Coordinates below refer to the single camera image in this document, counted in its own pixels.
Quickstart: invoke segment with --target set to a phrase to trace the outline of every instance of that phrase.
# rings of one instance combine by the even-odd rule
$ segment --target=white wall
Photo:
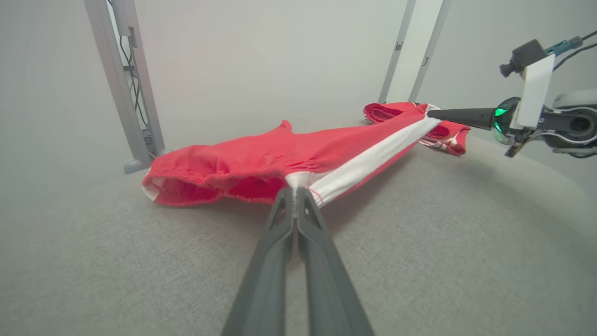
[[[597,29],[596,14],[595,0],[453,0],[417,100],[442,108],[473,108],[496,106],[520,96],[520,77],[503,78],[498,69],[508,62],[511,51],[534,38],[546,48],[575,35],[584,36]],[[596,43],[597,38],[587,42]],[[559,93],[595,87],[597,49],[591,49],[554,73],[547,102],[551,104]],[[471,135],[491,139],[485,131],[473,130]],[[529,144],[521,154],[597,195],[597,157],[579,160],[552,154],[539,142]]]
[[[0,2],[0,209],[124,175],[132,159],[80,0]]]
[[[355,125],[406,0],[136,1],[167,148]]]

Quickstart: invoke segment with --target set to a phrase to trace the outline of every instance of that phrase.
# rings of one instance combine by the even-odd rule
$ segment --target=teal connector
[[[562,42],[552,45],[551,47],[545,49],[545,53],[547,54],[555,54],[556,56],[559,56],[563,53],[565,53],[568,50],[572,50],[572,49],[576,49],[578,47],[580,47],[581,45],[583,45],[583,39],[580,38],[580,36],[575,36],[571,39],[568,40],[563,40]]]

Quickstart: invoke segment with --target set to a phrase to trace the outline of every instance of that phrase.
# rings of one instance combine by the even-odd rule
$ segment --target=gray metal post
[[[377,100],[377,102],[380,104],[384,103],[387,99],[387,93],[390,90],[390,85],[392,84],[392,78],[394,77],[394,72],[396,71],[396,64],[398,64],[398,59],[400,58],[400,51],[402,50],[404,38],[406,38],[408,26],[410,25],[410,20],[413,16],[413,10],[416,3],[417,0],[408,0],[407,6],[404,9],[404,15],[402,16],[402,23],[400,24],[400,30],[398,31],[398,37],[396,38],[396,44],[394,45],[392,58],[390,58],[390,64],[387,66],[386,79],[383,81],[381,93],[379,95],[379,99]]]
[[[133,158],[138,161],[133,162],[132,166],[125,166],[125,170],[130,173],[134,170],[147,168],[150,164],[150,157],[139,126],[133,98],[128,89],[106,0],[85,0],[85,7],[124,134],[127,137]]]
[[[443,0],[442,7],[439,8],[438,18],[435,20],[433,32],[431,33],[431,38],[429,39],[425,56],[423,56],[423,61],[421,62],[421,68],[418,70],[417,79],[415,80],[411,94],[408,97],[409,102],[414,102],[417,100],[418,91],[421,89],[423,79],[425,78],[425,74],[429,68],[429,63],[431,63],[431,57],[435,51],[435,46],[438,44],[439,36],[442,32],[442,28],[444,27],[444,22],[446,20],[446,16],[448,16],[451,3],[452,0]]]
[[[141,29],[139,29],[139,20],[137,19],[137,9],[134,0],[127,0],[125,5],[128,23],[133,28],[134,39],[136,42],[136,45],[134,46],[134,57],[136,71],[139,75],[139,83],[143,88],[143,105],[153,134],[153,144],[155,145],[156,153],[162,155],[165,152],[164,138],[162,136],[162,129],[159,126],[158,112],[153,99],[151,82],[149,81],[149,71],[147,70],[147,60],[145,59],[145,52],[143,51],[143,40],[141,39]]]

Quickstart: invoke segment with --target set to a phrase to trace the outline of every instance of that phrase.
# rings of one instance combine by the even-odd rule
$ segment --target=gray fabric surface
[[[323,209],[378,335],[597,334],[595,200],[471,139],[417,146]],[[217,335],[269,207],[171,209],[142,173],[3,213],[4,335]],[[307,335],[304,267],[288,267],[287,334]]]

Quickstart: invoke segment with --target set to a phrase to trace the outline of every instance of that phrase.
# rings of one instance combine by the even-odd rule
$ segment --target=robotic arm
[[[554,67],[555,57],[582,45],[584,38],[575,37],[543,49],[534,39],[512,51],[509,64],[501,65],[504,77],[512,72],[525,81],[522,97],[505,100],[496,108],[445,109],[428,115],[479,129],[489,130],[496,139],[509,145],[507,157],[516,155],[524,145],[542,140],[554,153],[576,158],[597,155],[597,89],[560,94],[552,107],[544,105],[552,72],[564,61],[589,45],[570,54]]]

